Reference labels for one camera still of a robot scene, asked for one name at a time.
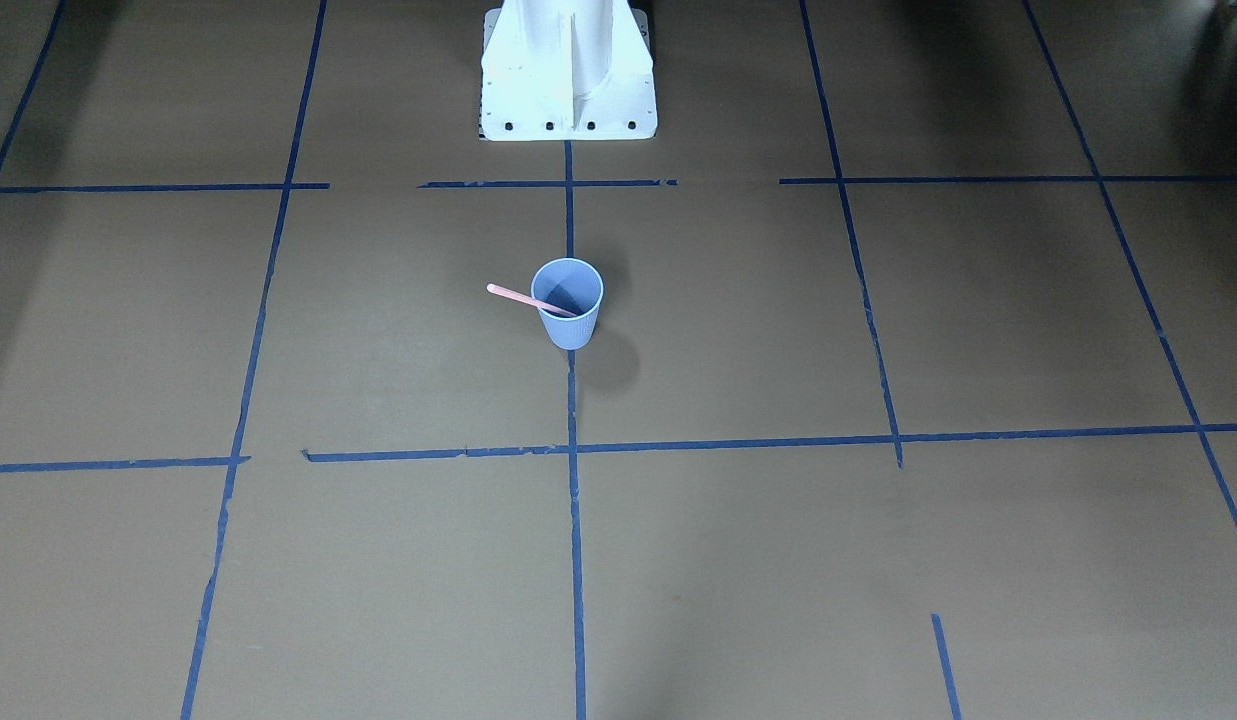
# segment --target blue painter's tape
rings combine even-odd
[[[1237,423],[1204,426],[1209,433],[1237,433]],[[1110,428],[1050,428],[1039,431],[971,431],[961,433],[902,433],[898,440],[903,443],[933,442],[976,442],[1004,439],[1049,439],[1049,438],[1089,438],[1089,437],[1131,437],[1191,434],[1195,426],[1133,426]],[[678,452],[678,450],[746,450],[746,448],[764,447],[845,447],[845,445],[892,445],[892,434],[833,435],[833,437],[790,437],[790,438],[743,438],[743,439],[687,439],[663,442],[600,442],[576,445],[580,455],[609,454],[610,452]],[[531,445],[531,447],[453,447],[440,450],[393,450],[393,452],[307,452],[308,461],[393,461],[448,459],[449,456],[518,456],[518,455],[565,455],[571,452],[569,445]]]
[[[228,182],[202,184],[47,184],[0,187],[0,195],[38,195],[43,192],[240,192],[240,191],[329,191],[327,182]]]
[[[866,314],[866,327],[871,334],[871,346],[875,349],[875,364],[880,372],[880,392],[884,397],[884,414],[889,419],[889,433],[893,437],[893,453],[902,468],[902,440],[898,439],[898,416],[893,411],[893,393],[889,392],[889,375],[884,367],[884,354],[880,350],[880,334],[875,328],[875,312],[871,311],[871,292],[866,282],[866,270],[862,266],[862,254],[858,250],[857,233],[854,229],[854,210],[850,208],[849,188],[842,182],[845,169],[841,168],[841,152],[836,145],[836,129],[833,127],[833,111],[828,105],[828,90],[823,83],[823,63],[818,61],[818,47],[814,45],[814,27],[809,22],[809,6],[800,0],[800,17],[805,25],[805,42],[809,46],[809,63],[814,69],[814,83],[818,87],[818,101],[823,106],[823,126],[828,131],[828,148],[833,152],[833,167],[836,171],[836,188],[841,197],[841,212],[845,215],[845,229],[850,238],[850,251],[854,255],[854,268],[857,272],[862,291],[862,311]]]
[[[687,439],[670,442],[599,442],[579,445],[583,455],[605,452],[742,450],[760,447],[892,445],[893,435],[797,437],[755,439]]]
[[[1237,183],[1237,176],[1103,176],[1106,182],[1124,183]],[[1092,176],[898,176],[836,178],[779,178],[778,184],[965,184],[965,183],[1076,183],[1094,182]]]
[[[663,181],[656,179],[630,179],[630,181],[569,181],[573,187],[658,187]]]
[[[388,452],[307,452],[302,455],[307,461],[391,461],[391,460],[435,460],[449,456],[517,456],[517,455],[565,455],[569,448],[564,445],[531,447],[450,447],[440,450],[388,450]]]
[[[1237,176],[1103,176],[1103,182],[1237,183]]]
[[[951,706],[951,720],[961,720],[960,696],[956,693],[956,675],[951,672],[951,657],[948,656],[948,636],[943,632],[943,619],[936,612],[929,616],[934,625],[934,641],[938,642],[938,661],[943,663],[943,682],[948,685],[948,705]]]
[[[267,322],[267,297],[271,292],[271,280],[276,272],[276,256],[280,254],[280,239],[285,234],[285,214],[289,210],[289,193],[294,181],[294,168],[298,165],[298,150],[302,147],[302,129],[307,118],[307,104],[310,100],[310,87],[315,79],[315,58],[320,53],[320,33],[325,27],[327,0],[320,0],[320,9],[315,15],[315,32],[312,35],[310,54],[307,58],[307,78],[303,80],[302,99],[298,101],[298,118],[294,120],[293,141],[289,142],[289,165],[285,169],[285,189],[280,192],[280,209],[276,212],[275,233],[271,238],[271,252],[267,259],[267,270],[262,281],[262,296],[259,299],[259,314],[254,320],[254,343],[249,349],[249,361],[244,374],[244,388],[240,392],[240,418],[231,440],[231,455],[239,456],[240,448],[244,447],[244,431],[249,421],[249,402],[254,396],[254,377],[259,371],[259,355],[262,351],[262,330]],[[214,547],[214,570],[205,584],[205,596],[200,600],[200,619],[195,626],[195,643],[192,651],[190,667],[187,671],[187,689],[183,693],[183,708],[181,720],[190,720],[192,708],[195,703],[195,688],[199,682],[200,662],[205,656],[205,642],[208,628],[210,627],[212,612],[214,612],[214,593],[216,590],[216,575],[221,568],[221,548],[226,543],[226,527],[230,515],[228,505],[235,492],[235,478],[238,478],[238,465],[231,465],[226,470],[226,479],[221,484],[221,505],[219,506],[219,527],[216,527],[216,542]]]
[[[574,351],[569,351],[569,520],[571,520],[571,559],[573,559],[573,689],[574,713],[576,720],[588,720],[588,661],[585,643],[585,621],[583,621],[581,601],[581,506],[578,502],[580,484],[578,484],[578,382]]]
[[[1141,426],[1129,428],[1056,428],[1047,431],[974,431],[966,433],[905,433],[903,442],[970,442],[976,439],[1047,439],[1084,437],[1163,435],[1194,433],[1195,426]]]
[[[36,66],[32,67],[32,75],[27,78],[24,96],[19,100],[19,109],[14,110],[14,120],[10,120],[5,140],[0,142],[0,172],[5,168],[5,160],[9,160],[9,150],[14,146],[14,136],[19,132],[19,125],[24,121],[24,114],[27,113],[27,104],[32,99],[32,92],[36,90],[36,82],[41,78],[41,71],[45,69],[45,59],[48,58],[49,47],[54,45],[54,36],[62,24],[62,10],[64,9],[66,0],[59,0],[59,4],[54,9],[54,19],[49,21],[48,32],[45,33],[41,54],[36,56]]]
[[[563,181],[432,181],[418,186],[418,191],[490,191],[500,187],[658,187],[661,179],[596,179],[576,181],[571,173]]]
[[[486,191],[499,187],[564,187],[564,181],[434,181],[418,186],[418,191]]]
[[[156,456],[156,459],[143,460],[7,461],[7,464],[0,464],[0,475],[87,470],[150,470],[156,468],[228,468],[244,464],[247,460],[249,456]]]

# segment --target blue tape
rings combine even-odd
[[[224,182],[199,184],[47,184],[0,187],[0,195],[38,195],[42,192],[234,192],[329,191],[327,182]]]
[[[951,706],[951,720],[961,720],[956,675],[951,672],[951,657],[948,656],[948,636],[943,632],[943,619],[936,612],[929,619],[934,625],[934,641],[938,642],[938,661],[943,663],[943,682],[948,684],[948,705]]]
[[[239,456],[244,448],[244,429],[249,421],[249,402],[254,396],[254,375],[259,371],[259,355],[262,351],[262,330],[267,322],[267,296],[271,292],[271,280],[275,276],[276,256],[280,254],[280,238],[285,233],[285,214],[289,210],[289,193],[292,192],[294,168],[298,165],[298,150],[302,146],[302,129],[307,118],[307,104],[310,100],[310,85],[315,78],[315,58],[320,53],[320,33],[325,27],[327,0],[320,0],[320,10],[315,15],[315,32],[312,35],[310,56],[307,58],[307,78],[303,80],[302,100],[298,101],[298,119],[294,120],[293,141],[289,142],[289,165],[285,169],[285,189],[280,192],[280,209],[276,212],[276,228],[271,236],[271,255],[267,259],[267,272],[262,281],[262,297],[259,301],[257,319],[254,320],[254,343],[249,349],[249,364],[244,374],[244,390],[240,393],[240,418],[235,434],[231,439],[231,455]],[[182,720],[190,720],[192,708],[195,701],[195,688],[199,680],[200,662],[205,654],[205,641],[208,626],[210,626],[212,612],[214,612],[214,593],[216,590],[216,575],[221,568],[221,548],[226,542],[226,525],[230,518],[228,505],[235,492],[235,478],[238,465],[231,465],[226,471],[226,479],[221,484],[221,505],[219,506],[219,525],[216,526],[216,542],[214,547],[214,570],[210,580],[205,584],[205,596],[200,600],[200,616],[195,626],[195,645],[192,651],[192,664],[187,671],[187,689],[183,693]]]
[[[663,183],[679,184],[668,179],[612,179],[612,181],[432,181],[418,186],[418,191],[490,191],[499,187],[658,187]]]
[[[1080,141],[1080,148],[1085,153],[1085,160],[1089,162],[1089,172],[1094,173],[1094,181],[1098,183],[1098,192],[1102,193],[1103,205],[1107,208],[1107,218],[1111,219],[1112,228],[1116,230],[1116,238],[1119,241],[1119,249],[1124,252],[1124,261],[1129,265],[1129,272],[1134,277],[1134,285],[1138,286],[1138,293],[1142,296],[1143,306],[1147,309],[1147,315],[1152,322],[1152,327],[1157,329],[1157,336],[1162,341],[1162,350],[1165,353],[1165,360],[1170,364],[1170,370],[1174,372],[1174,382],[1179,388],[1179,393],[1183,397],[1183,405],[1186,406],[1188,414],[1190,414],[1191,424],[1200,438],[1200,447],[1204,449],[1204,455],[1209,460],[1209,469],[1213,471],[1213,481],[1218,486],[1218,492],[1222,494],[1222,500],[1226,502],[1227,512],[1231,515],[1231,523],[1236,527],[1237,534],[1237,508],[1236,502],[1231,497],[1231,487],[1227,487],[1227,480],[1222,475],[1222,468],[1218,466],[1216,456],[1213,456],[1213,448],[1209,443],[1209,431],[1206,426],[1200,421],[1200,414],[1195,402],[1191,400],[1191,393],[1186,387],[1186,381],[1183,379],[1181,369],[1176,364],[1174,356],[1174,348],[1170,346],[1170,340],[1165,333],[1165,325],[1162,324],[1162,318],[1157,313],[1157,306],[1152,302],[1152,294],[1147,289],[1147,283],[1143,282],[1143,273],[1138,270],[1138,261],[1134,260],[1134,250],[1129,245],[1129,239],[1124,235],[1124,225],[1119,221],[1119,215],[1116,213],[1116,204],[1111,200],[1111,193],[1107,192],[1107,183],[1103,182],[1102,172],[1098,169],[1098,161],[1094,158],[1094,150],[1089,146],[1089,139],[1085,137],[1084,127],[1080,126],[1080,116],[1076,115],[1076,109],[1071,104],[1071,98],[1068,95],[1068,89],[1063,84],[1063,77],[1058,73],[1058,64],[1053,61],[1053,53],[1049,53],[1049,45],[1044,40],[1044,32],[1040,28],[1040,24],[1037,22],[1035,14],[1030,10],[1030,0],[1022,0],[1022,9],[1025,10],[1025,16],[1030,22],[1030,31],[1035,33],[1037,42],[1039,42],[1040,51],[1044,54],[1044,61],[1048,64],[1049,74],[1053,77],[1053,83],[1058,89],[1058,95],[1063,99],[1063,105],[1068,109],[1068,118],[1071,119],[1071,126],[1076,131],[1076,137]]]
[[[1209,433],[1237,433],[1237,423],[1204,426]],[[902,433],[898,440],[903,443],[934,442],[975,442],[1003,439],[1049,439],[1049,438],[1086,438],[1086,437],[1131,437],[1191,434],[1195,426],[1131,426],[1108,428],[1049,428],[1039,431],[971,431],[962,433]],[[845,447],[845,445],[892,445],[892,434],[829,435],[829,437],[788,437],[788,438],[742,438],[742,439],[687,439],[663,442],[600,442],[576,445],[578,455],[610,454],[610,452],[677,452],[677,450],[747,450],[764,447]],[[450,459],[450,456],[521,456],[521,455],[565,455],[573,452],[569,445],[531,445],[531,447],[454,447],[440,450],[395,450],[395,452],[307,452],[302,454],[308,461],[395,461]]]
[[[1106,182],[1124,183],[1237,183],[1237,176],[1103,176]],[[898,176],[860,178],[779,178],[778,184],[965,184],[965,183],[1070,183],[1094,182],[1092,176]]]
[[[307,461],[390,461],[390,460],[435,460],[449,456],[517,456],[517,455],[565,455],[569,447],[532,445],[532,447],[453,447],[443,450],[387,450],[387,452],[307,452],[302,455]]]
[[[574,351],[569,351],[569,518],[573,557],[573,689],[576,720],[588,720],[588,661],[581,606],[581,507],[578,505],[578,384]]]
[[[19,132],[19,125],[24,121],[24,114],[27,113],[27,104],[32,99],[32,90],[36,90],[36,82],[41,78],[41,71],[45,69],[45,59],[48,58],[49,47],[54,45],[54,36],[57,35],[57,28],[62,22],[62,10],[66,9],[66,0],[59,0],[54,9],[54,19],[49,21],[48,32],[45,33],[45,45],[41,45],[41,54],[36,56],[36,66],[32,68],[32,75],[27,78],[27,87],[24,88],[24,96],[19,100],[19,109],[14,110],[14,120],[10,120],[9,129],[5,132],[5,140],[0,142],[0,172],[5,168],[5,160],[9,158],[9,150],[14,146],[14,135]]]
[[[1237,183],[1237,176],[1103,176],[1103,182]]]
[[[0,475],[11,473],[74,473],[85,470],[150,470],[153,468],[226,468],[249,456],[156,456],[143,460],[7,461]]]
[[[889,375],[884,367],[884,354],[880,350],[880,334],[875,329],[875,313],[871,311],[871,292],[866,285],[866,270],[862,268],[862,254],[858,251],[857,233],[854,229],[854,210],[850,208],[849,188],[842,182],[845,172],[841,168],[841,152],[836,145],[836,129],[833,127],[833,111],[828,105],[828,90],[823,83],[823,64],[818,61],[818,47],[814,45],[814,27],[809,22],[809,6],[800,0],[800,17],[805,25],[805,42],[809,45],[809,63],[814,68],[814,83],[818,87],[818,101],[823,106],[823,126],[828,130],[828,148],[833,152],[833,167],[836,171],[836,188],[841,197],[841,210],[845,214],[845,229],[850,236],[850,251],[854,254],[854,268],[858,275],[862,291],[862,311],[866,314],[866,327],[871,333],[871,346],[875,349],[875,364],[880,370],[880,392],[884,396],[884,411],[889,418],[889,432],[893,435],[893,453],[898,468],[902,468],[902,440],[898,438],[898,418],[893,411],[893,393],[889,392]]]

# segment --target grid square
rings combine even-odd
[[[658,135],[574,144],[578,177],[719,182],[833,173],[800,6],[663,2],[654,20]]]
[[[903,432],[1190,423],[1092,186],[850,195]]]
[[[839,5],[810,15],[847,176],[1089,174],[1018,2]]]
[[[581,442],[888,433],[837,209],[815,186],[578,191],[606,283]]]
[[[1237,173],[1236,9],[1221,0],[1033,7],[1103,173]]]
[[[283,179],[315,5],[268,5],[68,2],[1,184]]]
[[[940,718],[888,447],[583,455],[588,716]]]
[[[573,718],[564,456],[251,461],[198,719]]]
[[[1237,718],[1237,537],[1197,438],[929,443],[905,473],[903,568],[970,716]]]
[[[1110,192],[1200,418],[1237,423],[1237,186]]]
[[[0,475],[0,718],[176,718],[221,469]]]
[[[298,177],[339,187],[559,179],[555,142],[485,142],[481,32],[494,0],[330,4]]]
[[[294,195],[249,454],[567,442],[567,356],[532,307],[485,292],[527,292],[564,255],[563,195]]]
[[[277,194],[0,195],[0,461],[225,455]]]

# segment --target pink straw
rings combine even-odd
[[[527,294],[521,294],[513,289],[507,289],[500,285],[489,283],[485,286],[485,289],[489,292],[494,292],[494,294],[501,294],[502,297],[507,297],[508,301],[517,301],[517,302],[523,302],[523,304],[527,306],[541,307],[541,309],[548,311],[548,313],[565,315],[567,318],[578,317],[578,313],[569,313],[569,311],[564,309],[564,307],[552,306],[550,302],[542,302],[541,299],[536,299],[534,297],[529,297]]]

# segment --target white metal pedestal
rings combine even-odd
[[[658,129],[649,20],[626,0],[505,0],[485,14],[481,136],[642,140]]]

